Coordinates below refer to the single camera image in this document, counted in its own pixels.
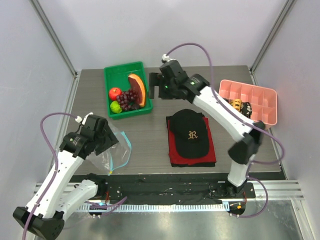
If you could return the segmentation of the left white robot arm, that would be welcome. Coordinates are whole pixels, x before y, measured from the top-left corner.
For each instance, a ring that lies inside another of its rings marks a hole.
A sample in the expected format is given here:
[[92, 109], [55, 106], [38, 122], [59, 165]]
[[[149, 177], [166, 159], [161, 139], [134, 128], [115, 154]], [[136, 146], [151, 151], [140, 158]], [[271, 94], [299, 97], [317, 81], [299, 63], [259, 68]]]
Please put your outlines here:
[[62, 195], [89, 155], [98, 156], [119, 142], [106, 118], [90, 112], [74, 119], [79, 123], [79, 130], [63, 137], [59, 151], [51, 151], [54, 165], [44, 182], [25, 207], [19, 206], [13, 212], [13, 218], [23, 227], [22, 239], [32, 233], [45, 240], [55, 240], [68, 218], [85, 201], [100, 200], [106, 195], [105, 179], [93, 173], [68, 195]]

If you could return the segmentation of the red toy apple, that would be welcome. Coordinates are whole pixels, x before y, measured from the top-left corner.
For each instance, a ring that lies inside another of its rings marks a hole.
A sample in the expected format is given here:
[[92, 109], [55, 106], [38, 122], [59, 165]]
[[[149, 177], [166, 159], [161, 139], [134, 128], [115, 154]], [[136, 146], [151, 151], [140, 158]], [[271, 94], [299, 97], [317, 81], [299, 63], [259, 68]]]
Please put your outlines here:
[[118, 87], [113, 87], [108, 92], [108, 97], [111, 101], [116, 101], [117, 96], [122, 94], [122, 90]]

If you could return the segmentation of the clear zip top bag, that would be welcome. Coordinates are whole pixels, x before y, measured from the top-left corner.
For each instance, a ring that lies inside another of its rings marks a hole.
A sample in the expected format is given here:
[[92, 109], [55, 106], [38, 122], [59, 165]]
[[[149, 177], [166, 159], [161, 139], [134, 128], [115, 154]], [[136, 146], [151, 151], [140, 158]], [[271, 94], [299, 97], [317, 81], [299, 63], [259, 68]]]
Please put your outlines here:
[[87, 157], [87, 160], [108, 176], [114, 173], [115, 170], [126, 166], [132, 153], [132, 144], [125, 132], [120, 131], [113, 124], [110, 125], [110, 129], [117, 138], [118, 143], [102, 152], [100, 155], [91, 153]]

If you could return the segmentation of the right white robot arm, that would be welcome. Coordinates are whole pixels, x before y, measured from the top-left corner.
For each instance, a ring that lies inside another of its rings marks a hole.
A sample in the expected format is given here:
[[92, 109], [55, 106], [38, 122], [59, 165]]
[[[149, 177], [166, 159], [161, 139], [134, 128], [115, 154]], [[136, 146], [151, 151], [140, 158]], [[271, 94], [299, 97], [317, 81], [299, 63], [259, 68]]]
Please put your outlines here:
[[262, 144], [265, 124], [243, 116], [219, 96], [203, 76], [188, 76], [177, 60], [167, 60], [159, 69], [160, 72], [149, 74], [149, 98], [154, 98], [155, 87], [158, 87], [160, 99], [186, 100], [214, 118], [235, 141], [228, 150], [231, 167], [225, 190], [230, 197], [238, 197], [244, 191], [250, 164]]

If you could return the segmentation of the orange papaya slice toy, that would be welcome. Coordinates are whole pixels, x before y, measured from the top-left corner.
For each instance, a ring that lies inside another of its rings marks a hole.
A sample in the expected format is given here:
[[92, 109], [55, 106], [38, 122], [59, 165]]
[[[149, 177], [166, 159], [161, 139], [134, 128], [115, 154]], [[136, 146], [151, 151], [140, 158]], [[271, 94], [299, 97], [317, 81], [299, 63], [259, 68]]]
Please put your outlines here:
[[128, 82], [130, 89], [135, 92], [135, 103], [140, 107], [145, 107], [147, 90], [143, 80], [138, 75], [131, 73], [128, 75]]

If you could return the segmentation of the green toy fruit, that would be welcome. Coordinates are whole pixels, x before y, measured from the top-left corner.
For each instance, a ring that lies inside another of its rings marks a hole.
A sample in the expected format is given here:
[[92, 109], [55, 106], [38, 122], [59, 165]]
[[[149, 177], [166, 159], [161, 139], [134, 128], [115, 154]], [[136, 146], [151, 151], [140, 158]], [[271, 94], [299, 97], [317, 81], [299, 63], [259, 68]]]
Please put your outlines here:
[[120, 114], [123, 111], [120, 104], [116, 100], [110, 104], [110, 110], [114, 114]]

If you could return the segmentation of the purple toy grapes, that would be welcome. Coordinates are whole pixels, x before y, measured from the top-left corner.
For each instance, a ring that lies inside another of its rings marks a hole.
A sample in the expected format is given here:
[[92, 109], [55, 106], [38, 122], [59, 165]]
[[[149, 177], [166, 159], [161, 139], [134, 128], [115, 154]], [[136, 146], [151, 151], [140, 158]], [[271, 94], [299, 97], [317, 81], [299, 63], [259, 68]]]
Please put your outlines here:
[[125, 112], [139, 110], [139, 95], [135, 90], [127, 90], [116, 97], [116, 101]]

